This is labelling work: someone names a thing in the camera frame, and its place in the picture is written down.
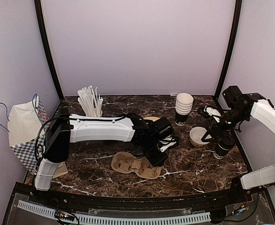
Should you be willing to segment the black frame post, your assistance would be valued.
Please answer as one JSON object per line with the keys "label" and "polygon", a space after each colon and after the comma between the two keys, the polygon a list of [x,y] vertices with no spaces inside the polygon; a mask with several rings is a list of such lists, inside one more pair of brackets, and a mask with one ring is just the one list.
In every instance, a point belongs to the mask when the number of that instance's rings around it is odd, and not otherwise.
{"label": "black frame post", "polygon": [[233,19],[232,19],[232,25],[231,25],[231,30],[230,30],[230,36],[229,36],[229,41],[228,41],[228,46],[222,66],[222,70],[220,73],[220,77],[218,80],[218,84],[214,93],[214,99],[215,101],[218,101],[220,96],[221,96],[221,91],[226,79],[226,75],[229,69],[234,45],[235,45],[235,40],[236,40],[236,35],[238,32],[238,25],[239,25],[239,19],[241,15],[241,8],[242,8],[242,0],[236,0],[235,1],[235,7],[234,7],[234,14],[233,14]]}
{"label": "black frame post", "polygon": [[40,0],[34,0],[35,4],[35,11],[36,11],[36,17],[37,17],[37,23],[39,27],[39,33],[41,36],[42,44],[43,44],[43,49],[44,53],[46,56],[46,61],[48,64],[48,68],[51,74],[51,78],[56,90],[56,93],[58,95],[58,98],[60,101],[64,99],[63,91],[61,88],[61,85],[59,83],[58,75],[56,72],[56,68],[54,65],[54,61],[52,58],[52,53],[50,50],[50,45],[48,41],[48,36],[47,36],[47,31],[46,31],[46,26],[45,26],[45,20],[44,20],[44,15],[43,15],[43,10],[42,10],[42,1]]}

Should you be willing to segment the left black frame post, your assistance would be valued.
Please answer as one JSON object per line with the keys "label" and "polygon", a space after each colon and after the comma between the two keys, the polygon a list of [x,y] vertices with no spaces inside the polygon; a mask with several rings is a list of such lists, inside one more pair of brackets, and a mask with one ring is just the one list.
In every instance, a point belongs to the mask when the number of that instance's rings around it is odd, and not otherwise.
{"label": "left black frame post", "polygon": [[45,26],[45,20],[44,20],[44,15],[43,15],[43,10],[42,10],[42,1],[40,0],[34,0],[35,4],[35,11],[36,11],[36,17],[37,17],[37,23],[39,27],[39,33],[41,36],[42,44],[43,44],[43,49],[44,53],[46,56],[46,61],[48,64],[48,68],[51,74],[51,78],[56,90],[56,93],[58,95],[58,98],[60,101],[64,99],[63,91],[61,88],[61,85],[59,83],[58,75],[56,72],[56,68],[54,65],[54,61],[52,58],[52,53],[50,50],[50,45],[48,41],[48,36],[47,36],[47,31],[46,31],[46,26]]}

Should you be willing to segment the blue checkered paper bag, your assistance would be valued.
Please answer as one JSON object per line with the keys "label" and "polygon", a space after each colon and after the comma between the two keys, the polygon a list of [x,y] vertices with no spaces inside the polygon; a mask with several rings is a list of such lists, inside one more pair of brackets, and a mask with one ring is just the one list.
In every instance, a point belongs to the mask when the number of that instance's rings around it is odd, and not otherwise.
{"label": "blue checkered paper bag", "polygon": [[0,126],[8,131],[10,149],[31,174],[36,174],[36,137],[49,120],[39,96],[35,94],[30,102],[12,106],[6,117],[7,125]]}

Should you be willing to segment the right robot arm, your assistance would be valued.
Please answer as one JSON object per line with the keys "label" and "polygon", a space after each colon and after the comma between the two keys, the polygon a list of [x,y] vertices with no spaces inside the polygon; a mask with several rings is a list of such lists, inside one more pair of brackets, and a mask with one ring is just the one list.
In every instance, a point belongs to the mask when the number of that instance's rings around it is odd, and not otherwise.
{"label": "right robot arm", "polygon": [[226,194],[230,203],[237,203],[245,190],[275,185],[275,106],[259,93],[243,94],[238,86],[225,89],[223,98],[228,106],[224,113],[209,105],[198,109],[211,118],[201,140],[216,143],[214,157],[223,159],[235,145],[235,131],[240,131],[243,122],[249,123],[238,138],[254,171],[234,179],[234,187]]}

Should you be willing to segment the white ceramic bowl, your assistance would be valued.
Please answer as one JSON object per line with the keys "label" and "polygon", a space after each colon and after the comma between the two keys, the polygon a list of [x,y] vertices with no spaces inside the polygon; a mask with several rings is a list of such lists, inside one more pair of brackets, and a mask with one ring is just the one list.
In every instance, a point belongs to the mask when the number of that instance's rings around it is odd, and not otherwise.
{"label": "white ceramic bowl", "polygon": [[204,127],[194,127],[190,130],[189,136],[190,136],[190,142],[194,147],[202,147],[208,142],[203,142],[201,139],[206,133],[206,129]]}

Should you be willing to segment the cardboard cup carrier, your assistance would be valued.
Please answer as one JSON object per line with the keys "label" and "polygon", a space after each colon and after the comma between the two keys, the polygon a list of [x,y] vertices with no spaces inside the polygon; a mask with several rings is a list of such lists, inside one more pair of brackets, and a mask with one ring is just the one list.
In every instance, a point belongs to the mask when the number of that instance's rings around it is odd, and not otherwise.
{"label": "cardboard cup carrier", "polygon": [[118,152],[115,154],[111,162],[111,167],[118,173],[135,173],[138,177],[148,180],[157,179],[162,170],[159,166],[152,166],[145,157],[136,158],[127,152]]}

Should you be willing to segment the white cup holding straws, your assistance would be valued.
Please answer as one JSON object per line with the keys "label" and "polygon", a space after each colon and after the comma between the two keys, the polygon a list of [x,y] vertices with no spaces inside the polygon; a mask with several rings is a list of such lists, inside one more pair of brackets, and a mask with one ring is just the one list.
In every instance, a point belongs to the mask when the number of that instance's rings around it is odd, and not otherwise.
{"label": "white cup holding straws", "polygon": [[96,117],[102,117],[103,111],[101,110],[100,113],[96,113]]}

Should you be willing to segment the black cup lid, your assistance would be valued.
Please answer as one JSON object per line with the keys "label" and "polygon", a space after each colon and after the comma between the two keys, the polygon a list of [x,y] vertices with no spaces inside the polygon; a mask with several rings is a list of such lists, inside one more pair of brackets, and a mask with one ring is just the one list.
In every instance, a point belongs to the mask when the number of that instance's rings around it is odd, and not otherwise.
{"label": "black cup lid", "polygon": [[218,142],[218,145],[223,149],[229,150],[234,147],[235,141],[234,141],[234,138],[231,135],[229,135],[229,136],[222,137]]}

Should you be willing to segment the wrapped white straws bundle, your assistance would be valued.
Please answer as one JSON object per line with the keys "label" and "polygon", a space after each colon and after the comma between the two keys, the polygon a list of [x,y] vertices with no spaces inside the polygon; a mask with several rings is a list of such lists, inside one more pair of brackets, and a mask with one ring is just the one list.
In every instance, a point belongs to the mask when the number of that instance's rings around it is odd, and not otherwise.
{"label": "wrapped white straws bundle", "polygon": [[83,87],[77,91],[78,103],[87,117],[96,117],[96,113],[102,110],[103,98],[97,92],[98,87],[92,85]]}

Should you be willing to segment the black paper coffee cup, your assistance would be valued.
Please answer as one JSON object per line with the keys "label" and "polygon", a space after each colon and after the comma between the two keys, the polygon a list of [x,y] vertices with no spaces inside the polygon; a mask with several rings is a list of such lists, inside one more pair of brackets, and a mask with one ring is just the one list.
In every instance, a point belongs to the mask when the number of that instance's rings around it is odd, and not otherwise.
{"label": "black paper coffee cup", "polygon": [[216,159],[222,160],[233,147],[234,146],[232,146],[232,145],[228,147],[228,146],[223,146],[218,143],[215,146],[213,155]]}

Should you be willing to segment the stack of paper cups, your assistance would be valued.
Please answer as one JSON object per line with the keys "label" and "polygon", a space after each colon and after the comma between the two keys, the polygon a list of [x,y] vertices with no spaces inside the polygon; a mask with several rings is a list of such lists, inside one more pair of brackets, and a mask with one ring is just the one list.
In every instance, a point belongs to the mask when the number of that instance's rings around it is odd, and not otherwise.
{"label": "stack of paper cups", "polygon": [[188,93],[179,93],[175,104],[175,123],[183,126],[192,110],[194,98]]}

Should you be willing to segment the right black frame post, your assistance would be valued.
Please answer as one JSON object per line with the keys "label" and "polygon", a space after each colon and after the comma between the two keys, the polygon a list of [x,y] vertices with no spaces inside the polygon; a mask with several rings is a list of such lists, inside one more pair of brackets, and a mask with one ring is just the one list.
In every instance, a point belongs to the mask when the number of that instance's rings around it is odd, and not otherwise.
{"label": "right black frame post", "polygon": [[214,93],[214,99],[215,101],[218,101],[220,96],[221,96],[221,91],[226,79],[226,75],[229,69],[234,45],[235,45],[235,40],[236,40],[236,35],[238,32],[238,25],[239,25],[239,19],[241,15],[241,8],[242,8],[242,0],[236,0],[235,1],[235,7],[234,7],[234,14],[233,14],[233,19],[232,19],[232,25],[231,25],[231,30],[230,30],[230,36],[229,36],[229,41],[228,41],[228,46],[222,66],[222,70],[220,73],[220,77],[218,80],[218,84]]}

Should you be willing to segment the cream round plate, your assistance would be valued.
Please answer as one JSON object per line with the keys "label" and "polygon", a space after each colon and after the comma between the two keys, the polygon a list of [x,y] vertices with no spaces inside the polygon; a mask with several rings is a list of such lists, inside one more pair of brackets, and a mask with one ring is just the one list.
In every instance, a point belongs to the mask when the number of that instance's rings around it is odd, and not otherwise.
{"label": "cream round plate", "polygon": [[155,122],[155,121],[159,120],[160,118],[159,117],[150,116],[150,117],[144,117],[143,119]]}

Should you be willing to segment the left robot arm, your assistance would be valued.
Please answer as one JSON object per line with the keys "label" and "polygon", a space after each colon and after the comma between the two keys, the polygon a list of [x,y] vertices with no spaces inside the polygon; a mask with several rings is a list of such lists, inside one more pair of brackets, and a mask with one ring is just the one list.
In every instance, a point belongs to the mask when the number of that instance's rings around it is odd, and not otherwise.
{"label": "left robot arm", "polygon": [[166,150],[178,145],[174,129],[166,117],[156,121],[145,120],[138,114],[118,117],[86,117],[70,114],[67,108],[58,111],[47,121],[42,157],[34,179],[35,197],[43,204],[53,201],[49,191],[58,165],[69,156],[70,143],[82,141],[121,141],[134,143],[152,167],[161,167],[167,159]]}

